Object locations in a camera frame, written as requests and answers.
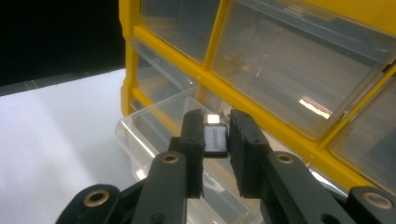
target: plastic drawer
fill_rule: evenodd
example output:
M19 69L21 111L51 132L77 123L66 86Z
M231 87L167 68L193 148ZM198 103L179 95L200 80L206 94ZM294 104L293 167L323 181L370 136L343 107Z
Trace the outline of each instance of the plastic drawer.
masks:
M339 133L332 152L396 194L396 80Z
M142 0L142 24L174 48L203 63L219 0Z
M188 77L180 69L166 61L137 38L134 38L131 44L139 55L136 71L137 88L152 103L160 102L196 85L196 82L192 78ZM141 106L139 106L138 102L134 102L132 107L137 109Z
M196 88L183 91L118 123L116 136L131 157L136 179L146 177L153 157L167 151L172 136L179 136L186 112L200 108L209 113L205 105L214 102L199 103L197 93ZM229 159L205 160L204 192L204 198L188 200L190 223L262 222L260 201L239 197Z
M212 70L319 139L382 76L395 46L395 37L313 8L240 0L230 7Z

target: yellow storage cabinet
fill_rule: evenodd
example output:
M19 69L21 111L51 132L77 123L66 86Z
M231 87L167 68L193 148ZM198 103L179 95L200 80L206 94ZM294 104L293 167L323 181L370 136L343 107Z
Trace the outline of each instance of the yellow storage cabinet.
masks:
M199 84L344 188L396 193L395 11L391 0L120 0L122 113ZM145 46L187 77L140 76L160 63Z

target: small black object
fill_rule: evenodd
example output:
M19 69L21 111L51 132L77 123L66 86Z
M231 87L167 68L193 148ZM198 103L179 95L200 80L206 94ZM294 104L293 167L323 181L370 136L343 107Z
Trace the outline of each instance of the small black object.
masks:
M205 123L205 158L228 157L228 128L223 123Z

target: white table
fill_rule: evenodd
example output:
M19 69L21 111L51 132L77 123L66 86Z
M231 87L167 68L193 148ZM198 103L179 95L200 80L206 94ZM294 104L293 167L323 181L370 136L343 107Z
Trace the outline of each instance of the white table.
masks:
M0 97L0 223L54 223L88 186L135 183L114 134L124 73Z

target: transparent drawer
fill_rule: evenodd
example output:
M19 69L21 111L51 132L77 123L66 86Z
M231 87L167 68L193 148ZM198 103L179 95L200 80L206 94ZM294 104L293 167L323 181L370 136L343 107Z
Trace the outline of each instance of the transparent drawer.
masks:
M395 78L332 143L332 152L396 194Z
M137 87L153 103L160 102L196 85L192 78L137 38L134 38L131 44L139 55L136 72Z
M172 136L179 136L186 112L202 109L209 113L217 99L197 99L200 91L189 89L146 107L122 119L116 127L116 136L131 158L136 179L146 177L153 157L168 149ZM190 223L261 223L259 200L239 197L229 159L205 159L204 193L200 200L188 200Z
M318 139L394 60L396 40L298 9L270 0L232 2L212 70Z
M205 58L219 0L142 0L142 24L198 63Z

